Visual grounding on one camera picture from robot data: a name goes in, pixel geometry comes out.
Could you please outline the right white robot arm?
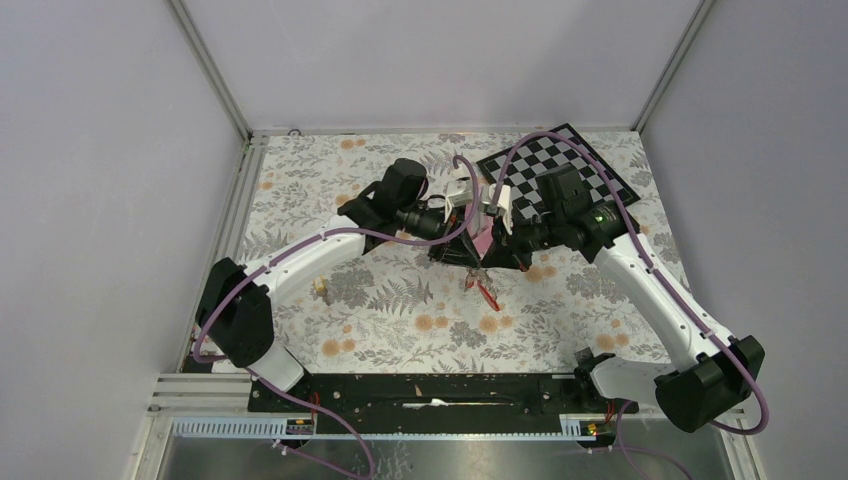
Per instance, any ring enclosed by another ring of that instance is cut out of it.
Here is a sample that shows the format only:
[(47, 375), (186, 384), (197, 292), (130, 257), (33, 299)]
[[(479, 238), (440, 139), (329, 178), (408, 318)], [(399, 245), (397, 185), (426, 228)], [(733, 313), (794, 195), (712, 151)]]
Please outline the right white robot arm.
[(496, 220), (483, 267), (525, 271), (537, 251), (577, 251), (627, 295), (670, 358), (659, 364), (602, 354), (582, 361), (573, 386), (579, 407), (597, 412), (612, 399), (654, 405), (692, 433), (754, 392), (764, 347), (752, 335), (736, 337), (700, 307), (656, 258), (626, 210), (614, 201), (594, 204), (570, 165), (543, 173), (537, 184), (541, 214), (512, 224)]

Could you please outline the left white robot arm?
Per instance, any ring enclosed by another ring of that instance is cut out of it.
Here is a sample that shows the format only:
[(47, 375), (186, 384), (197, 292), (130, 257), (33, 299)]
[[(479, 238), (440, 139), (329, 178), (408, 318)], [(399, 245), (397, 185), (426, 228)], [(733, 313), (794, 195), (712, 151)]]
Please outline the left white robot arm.
[[(228, 360), (272, 389), (285, 410), (304, 407), (311, 388), (303, 378), (306, 370), (276, 339), (274, 309), (321, 274), (384, 243), (433, 247), (468, 239), (482, 203), (480, 183), (466, 158), (457, 155), (453, 164), (468, 173), (459, 198), (446, 196), (441, 208), (428, 207), (423, 197), (429, 187), (425, 167), (400, 158), (304, 238), (245, 265), (229, 257), (217, 261), (196, 313), (195, 361)], [(201, 353), (205, 339), (220, 349), (219, 357)]]

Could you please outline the red tag key bunch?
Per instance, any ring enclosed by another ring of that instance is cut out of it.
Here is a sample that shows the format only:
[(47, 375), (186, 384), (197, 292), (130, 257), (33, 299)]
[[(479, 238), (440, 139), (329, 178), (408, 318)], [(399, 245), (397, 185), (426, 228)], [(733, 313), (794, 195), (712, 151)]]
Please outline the red tag key bunch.
[(495, 312), (501, 311), (496, 289), (488, 273), (483, 269), (468, 269), (464, 280), (466, 291), (478, 291), (486, 304)]

